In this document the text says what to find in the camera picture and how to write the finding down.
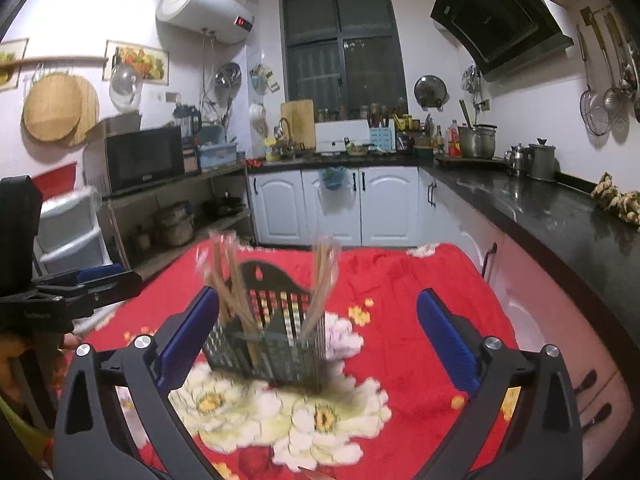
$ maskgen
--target window frame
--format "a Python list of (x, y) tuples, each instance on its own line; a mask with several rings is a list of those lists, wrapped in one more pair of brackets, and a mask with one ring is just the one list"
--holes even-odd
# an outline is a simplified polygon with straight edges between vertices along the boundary
[(338, 86), (340, 87), (340, 96), (338, 102), (345, 106), (347, 112), (351, 112), (355, 110), (355, 108), (350, 107), (349, 103), (349, 81), (347, 78), (347, 65), (346, 58), (344, 55), (344, 42), (349, 40), (358, 40), (363, 38), (391, 38), (392, 46), (393, 46), (393, 54), (394, 54), (394, 65), (396, 66), (396, 73), (398, 74), (398, 88), (404, 90), (404, 93), (399, 95), (398, 97), (404, 97), (407, 99), (407, 89), (406, 89), (406, 78), (404, 76), (404, 62), (402, 61), (402, 51), (400, 47), (400, 37), (398, 35), (398, 25), (396, 23), (396, 14), (394, 12), (393, 4), (391, 0), (386, 1), (386, 8), (389, 12), (390, 17), (390, 27), (386, 31), (381, 31), (380, 27), (377, 26), (364, 26), (364, 28), (359, 32), (351, 32), (346, 33), (342, 31), (342, 26), (340, 23), (340, 13), (338, 12), (338, 0), (331, 0), (333, 4), (334, 11), (334, 19), (335, 19), (335, 29), (337, 31), (337, 35), (335, 37), (329, 36), (325, 38), (321, 38), (318, 40), (307, 40), (307, 41), (299, 41), (299, 42), (289, 42), (289, 38), (287, 35), (287, 7), (288, 2), (291, 0), (282, 0), (282, 31), (283, 31), (283, 40), (284, 40), (284, 50), (285, 50), (285, 74), (287, 78), (286, 84), (286, 94), (285, 98), (287, 101), (291, 100), (291, 96), (294, 93), (292, 90), (295, 89), (297, 93), (297, 85), (295, 81), (290, 79), (290, 74), (288, 67), (290, 66), (289, 53), (290, 49), (297, 48), (301, 46), (314, 46), (320, 44), (331, 44), (337, 42), (338, 46), (338, 60), (340, 62), (340, 78), (338, 80)]

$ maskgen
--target picture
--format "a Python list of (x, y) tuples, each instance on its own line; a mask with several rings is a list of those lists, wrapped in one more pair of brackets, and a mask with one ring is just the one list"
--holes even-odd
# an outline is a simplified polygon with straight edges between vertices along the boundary
[(165, 50), (121, 41), (107, 41), (104, 55), (109, 60), (102, 73), (103, 81), (111, 79), (111, 73), (118, 65), (128, 63), (142, 74), (146, 83), (169, 84), (169, 53)]
[[(14, 40), (0, 43), (0, 65), (15, 59), (24, 59), (29, 40)], [(20, 67), (0, 68), (0, 92), (18, 88)]]

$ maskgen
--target wooden cutting board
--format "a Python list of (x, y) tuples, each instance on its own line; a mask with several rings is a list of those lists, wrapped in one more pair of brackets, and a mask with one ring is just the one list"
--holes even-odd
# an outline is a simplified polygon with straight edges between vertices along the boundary
[(75, 75), (74, 79), (82, 94), (82, 114), (74, 131), (65, 137), (69, 146), (77, 146), (86, 140), (86, 133), (98, 122), (100, 104), (98, 102), (98, 92), (94, 86), (84, 77)]
[(304, 143), (307, 150), (316, 148), (316, 120), (314, 102), (311, 99), (281, 104), (280, 116), (289, 121), (292, 140), (295, 143)]
[(22, 118), (29, 133), (42, 142), (68, 136), (82, 114), (82, 94), (75, 78), (51, 74), (37, 81), (24, 103)]

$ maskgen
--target utensil holder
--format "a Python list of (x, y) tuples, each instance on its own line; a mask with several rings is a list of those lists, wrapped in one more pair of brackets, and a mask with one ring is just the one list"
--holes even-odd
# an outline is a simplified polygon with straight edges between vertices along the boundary
[[(271, 264), (243, 262), (240, 271), (252, 314), (262, 331), (258, 336), (245, 334), (238, 317), (226, 326), (216, 323), (202, 348), (209, 366), (273, 386), (291, 384), (319, 392), (326, 370), (324, 316), (309, 338), (298, 339), (312, 293)], [(252, 365), (248, 344), (258, 349), (256, 366)]]

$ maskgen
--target metal bolt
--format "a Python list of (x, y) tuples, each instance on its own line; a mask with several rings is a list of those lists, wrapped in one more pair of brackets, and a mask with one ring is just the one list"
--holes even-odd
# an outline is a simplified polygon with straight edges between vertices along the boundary
[(560, 351), (558, 350), (558, 347), (555, 345), (545, 346), (545, 352), (549, 357), (558, 357), (560, 355)]
[(90, 351), (91, 351), (91, 347), (87, 343), (80, 345), (78, 348), (76, 348), (76, 354), (78, 354), (79, 356), (87, 355)]
[(498, 350), (502, 348), (502, 341), (500, 341), (497, 337), (493, 337), (493, 336), (485, 339), (484, 344), (487, 348), (490, 348), (491, 350)]
[(146, 348), (151, 344), (151, 338), (148, 335), (141, 335), (136, 338), (134, 345), (136, 348)]

